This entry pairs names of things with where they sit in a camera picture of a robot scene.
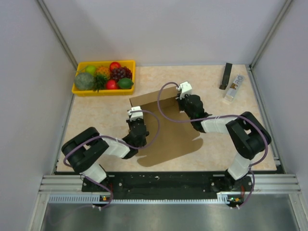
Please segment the red apple back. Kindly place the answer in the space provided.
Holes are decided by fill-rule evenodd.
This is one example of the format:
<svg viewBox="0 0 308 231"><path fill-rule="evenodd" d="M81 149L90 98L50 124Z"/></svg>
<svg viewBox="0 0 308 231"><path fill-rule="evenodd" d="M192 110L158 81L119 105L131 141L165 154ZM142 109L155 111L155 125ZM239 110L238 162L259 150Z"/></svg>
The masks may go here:
<svg viewBox="0 0 308 231"><path fill-rule="evenodd" d="M110 63L109 69L110 71L113 71L114 69L118 69L121 67L121 64L119 62L112 62Z"/></svg>

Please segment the purple grapes bunch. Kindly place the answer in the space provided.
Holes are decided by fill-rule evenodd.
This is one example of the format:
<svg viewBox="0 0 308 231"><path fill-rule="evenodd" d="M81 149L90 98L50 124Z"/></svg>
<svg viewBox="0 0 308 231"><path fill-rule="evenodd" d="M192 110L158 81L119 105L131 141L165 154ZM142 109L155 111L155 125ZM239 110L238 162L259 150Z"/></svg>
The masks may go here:
<svg viewBox="0 0 308 231"><path fill-rule="evenodd" d="M116 82L123 78L132 79L132 71L127 67L115 68L111 71L110 78Z"/></svg>

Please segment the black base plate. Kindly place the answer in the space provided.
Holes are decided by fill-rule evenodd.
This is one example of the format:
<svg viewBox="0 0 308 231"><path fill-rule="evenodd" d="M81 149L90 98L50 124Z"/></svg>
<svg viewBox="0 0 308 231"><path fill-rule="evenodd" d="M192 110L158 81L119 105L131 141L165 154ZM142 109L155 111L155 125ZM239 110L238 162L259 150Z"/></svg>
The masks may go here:
<svg viewBox="0 0 308 231"><path fill-rule="evenodd" d="M112 191L114 199L214 199L218 192L212 190L211 183L224 176L222 171L109 172L103 186ZM224 192L242 195L251 188L252 179L246 176L240 190Z"/></svg>

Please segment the black carton box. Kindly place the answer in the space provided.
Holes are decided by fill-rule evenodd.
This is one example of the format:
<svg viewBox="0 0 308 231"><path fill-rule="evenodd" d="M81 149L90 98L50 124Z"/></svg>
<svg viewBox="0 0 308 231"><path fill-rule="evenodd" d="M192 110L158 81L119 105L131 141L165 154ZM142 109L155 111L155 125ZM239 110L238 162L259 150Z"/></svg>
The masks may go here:
<svg viewBox="0 0 308 231"><path fill-rule="evenodd" d="M225 90L229 84L229 80L230 80L230 75L231 75L231 69L232 69L232 64L231 63L226 63L225 64L225 68L224 68L224 72L222 75L222 79L219 85L219 89L220 90Z"/></svg>

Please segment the red apple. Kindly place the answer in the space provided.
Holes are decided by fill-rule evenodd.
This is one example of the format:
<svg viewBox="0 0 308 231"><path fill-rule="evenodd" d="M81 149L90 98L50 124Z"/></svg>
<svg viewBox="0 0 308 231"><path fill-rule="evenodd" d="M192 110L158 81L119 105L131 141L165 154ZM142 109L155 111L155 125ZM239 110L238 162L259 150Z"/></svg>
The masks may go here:
<svg viewBox="0 0 308 231"><path fill-rule="evenodd" d="M121 67L121 64L119 62L112 62L110 63L109 69L110 71L113 71L114 69L118 69Z"/></svg>
<svg viewBox="0 0 308 231"><path fill-rule="evenodd" d="M107 90L117 90L118 89L118 85L117 82L113 79L110 79L106 82L105 84L105 88Z"/></svg>

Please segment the orange pineapple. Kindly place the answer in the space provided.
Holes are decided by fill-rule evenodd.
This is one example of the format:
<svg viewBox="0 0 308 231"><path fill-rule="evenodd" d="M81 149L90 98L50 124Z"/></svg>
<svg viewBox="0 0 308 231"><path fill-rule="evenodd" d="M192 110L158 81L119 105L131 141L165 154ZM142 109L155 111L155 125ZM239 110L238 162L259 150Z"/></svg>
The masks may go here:
<svg viewBox="0 0 308 231"><path fill-rule="evenodd" d="M99 66L95 71L96 76L105 76L106 78L110 78L110 69L106 66Z"/></svg>

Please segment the yellow plastic tray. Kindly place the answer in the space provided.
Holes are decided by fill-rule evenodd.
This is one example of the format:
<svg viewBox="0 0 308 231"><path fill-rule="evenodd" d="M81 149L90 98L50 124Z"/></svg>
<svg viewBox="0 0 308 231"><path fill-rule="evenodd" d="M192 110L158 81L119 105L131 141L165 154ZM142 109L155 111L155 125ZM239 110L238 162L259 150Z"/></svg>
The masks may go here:
<svg viewBox="0 0 308 231"><path fill-rule="evenodd" d="M113 62L111 61L86 61L86 62L80 62L77 66L77 71L84 71L83 68L85 68L88 65L93 65L96 67L99 67L101 65L109 67L109 65ZM72 86L72 93L76 96L80 97L86 97L86 96L116 96L116 95L132 95L135 90L135 83L136 83L136 62L135 60L118 60L118 63L120 63L122 66L128 67L132 71L132 82L134 85L131 87L131 89L123 90L99 90L93 91L93 90L79 90L75 84Z"/></svg>

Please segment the green lemon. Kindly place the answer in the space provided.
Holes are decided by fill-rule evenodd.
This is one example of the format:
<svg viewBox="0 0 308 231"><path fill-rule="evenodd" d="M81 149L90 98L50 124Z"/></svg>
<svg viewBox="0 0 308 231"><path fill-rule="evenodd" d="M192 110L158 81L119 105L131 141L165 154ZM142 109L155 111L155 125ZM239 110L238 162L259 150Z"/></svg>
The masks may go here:
<svg viewBox="0 0 308 231"><path fill-rule="evenodd" d="M118 81L117 84L123 90L131 89L134 85L133 81L130 78L122 78Z"/></svg>

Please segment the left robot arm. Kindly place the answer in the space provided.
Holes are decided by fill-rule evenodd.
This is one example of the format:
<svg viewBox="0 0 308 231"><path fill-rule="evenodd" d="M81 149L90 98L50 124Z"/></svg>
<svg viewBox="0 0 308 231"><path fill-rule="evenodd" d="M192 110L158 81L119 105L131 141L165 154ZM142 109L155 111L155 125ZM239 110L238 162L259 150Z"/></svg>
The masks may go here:
<svg viewBox="0 0 308 231"><path fill-rule="evenodd" d="M91 138L99 136L98 130L90 127L66 142L61 151L65 157L72 153L67 161L76 173L92 179L92 185L99 191L109 186L108 175L97 160L102 155L112 155L121 159L130 159L138 153L132 147L143 147L147 144L149 135L144 120L127 120L129 133L122 139L111 140L107 138Z"/></svg>

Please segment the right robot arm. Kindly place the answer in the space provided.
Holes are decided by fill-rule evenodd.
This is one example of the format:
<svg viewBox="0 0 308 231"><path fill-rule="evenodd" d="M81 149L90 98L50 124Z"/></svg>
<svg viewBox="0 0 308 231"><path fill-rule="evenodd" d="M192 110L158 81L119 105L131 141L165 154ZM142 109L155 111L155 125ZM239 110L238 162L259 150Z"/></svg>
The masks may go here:
<svg viewBox="0 0 308 231"><path fill-rule="evenodd" d="M239 117L217 116L207 119L211 114L205 112L203 102L198 95L176 98L179 110L184 111L191 120L193 128L201 133L227 133L237 151L231 166L225 171L221 180L214 180L212 190L240 190L243 179L248 174L251 162L257 154L268 148L271 136L251 112L244 112Z"/></svg>

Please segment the aluminium frame rail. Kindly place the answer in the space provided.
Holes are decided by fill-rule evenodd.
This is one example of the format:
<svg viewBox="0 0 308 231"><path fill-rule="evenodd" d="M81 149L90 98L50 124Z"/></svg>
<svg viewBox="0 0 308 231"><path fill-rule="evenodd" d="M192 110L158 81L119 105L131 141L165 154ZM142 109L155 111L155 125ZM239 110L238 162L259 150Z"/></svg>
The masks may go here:
<svg viewBox="0 0 308 231"><path fill-rule="evenodd" d="M300 230L308 228L308 215L294 174L276 171L248 174L233 186L222 172L111 172L102 186L71 173L42 178L29 229L42 227L47 204L227 204L248 203L254 195L289 196Z"/></svg>

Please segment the brown cardboard box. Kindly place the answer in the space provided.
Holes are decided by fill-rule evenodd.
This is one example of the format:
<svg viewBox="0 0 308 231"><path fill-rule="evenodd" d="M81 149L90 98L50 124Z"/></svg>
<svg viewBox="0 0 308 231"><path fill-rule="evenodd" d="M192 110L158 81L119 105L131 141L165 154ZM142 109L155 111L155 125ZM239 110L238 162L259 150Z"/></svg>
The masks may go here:
<svg viewBox="0 0 308 231"><path fill-rule="evenodd" d="M159 121L158 126L155 117L144 113L143 118L149 136L147 142L152 141L159 131L153 144L146 149L139 150L138 163L143 167L152 167L166 161L190 154L199 150L203 145L200 132L196 131L190 123L175 123L167 120L160 113L157 106L157 99L160 99L161 111L167 117L174 120L187 120L185 113L179 111L176 96L178 91L175 87L163 89L160 97L158 91L147 93L130 98L131 106L140 106L142 110L151 111Z"/></svg>

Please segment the green apple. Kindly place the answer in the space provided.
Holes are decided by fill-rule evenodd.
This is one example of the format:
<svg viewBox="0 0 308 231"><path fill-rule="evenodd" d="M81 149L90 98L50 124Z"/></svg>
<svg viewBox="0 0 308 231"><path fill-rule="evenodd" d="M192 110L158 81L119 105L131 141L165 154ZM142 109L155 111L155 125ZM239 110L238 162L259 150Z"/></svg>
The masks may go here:
<svg viewBox="0 0 308 231"><path fill-rule="evenodd" d="M88 65L85 67L85 72L94 75L96 72L96 67L93 65Z"/></svg>

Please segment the red apple front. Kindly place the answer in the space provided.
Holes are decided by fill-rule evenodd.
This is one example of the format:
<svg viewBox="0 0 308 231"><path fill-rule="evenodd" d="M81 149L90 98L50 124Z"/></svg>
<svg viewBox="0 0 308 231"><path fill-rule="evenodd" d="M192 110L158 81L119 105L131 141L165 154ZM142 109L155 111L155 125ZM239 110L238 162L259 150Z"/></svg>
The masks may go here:
<svg viewBox="0 0 308 231"><path fill-rule="evenodd" d="M105 84L105 88L107 90L117 90L118 89L118 85L117 82L113 79L110 79L106 82Z"/></svg>

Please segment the green melon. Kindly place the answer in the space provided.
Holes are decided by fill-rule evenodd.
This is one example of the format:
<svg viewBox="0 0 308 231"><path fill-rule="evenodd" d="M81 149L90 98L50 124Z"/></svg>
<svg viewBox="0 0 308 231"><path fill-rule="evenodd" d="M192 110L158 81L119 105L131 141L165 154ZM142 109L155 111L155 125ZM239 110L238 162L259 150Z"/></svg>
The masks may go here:
<svg viewBox="0 0 308 231"><path fill-rule="evenodd" d="M94 87L94 76L87 72L75 76L74 84L79 90L91 90Z"/></svg>

